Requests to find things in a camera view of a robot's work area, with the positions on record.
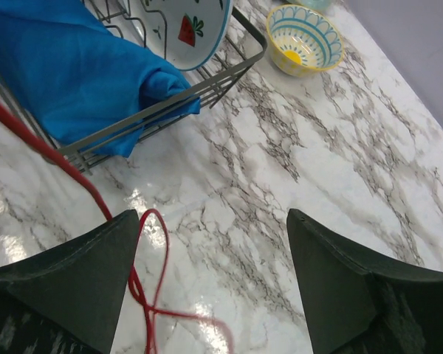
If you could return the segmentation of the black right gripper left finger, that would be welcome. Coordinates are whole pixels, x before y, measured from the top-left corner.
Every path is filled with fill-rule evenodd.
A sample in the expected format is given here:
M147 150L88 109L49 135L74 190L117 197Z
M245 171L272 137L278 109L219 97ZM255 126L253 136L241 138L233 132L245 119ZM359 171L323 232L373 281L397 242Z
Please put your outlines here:
M0 267L0 353L109 353L138 237L126 210Z

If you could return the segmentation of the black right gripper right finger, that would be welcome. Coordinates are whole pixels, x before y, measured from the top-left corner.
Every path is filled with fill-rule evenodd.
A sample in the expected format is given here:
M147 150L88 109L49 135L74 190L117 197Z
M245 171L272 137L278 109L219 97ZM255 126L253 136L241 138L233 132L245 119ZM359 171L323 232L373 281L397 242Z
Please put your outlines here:
M298 209L286 225L314 353L443 353L443 272L380 254Z

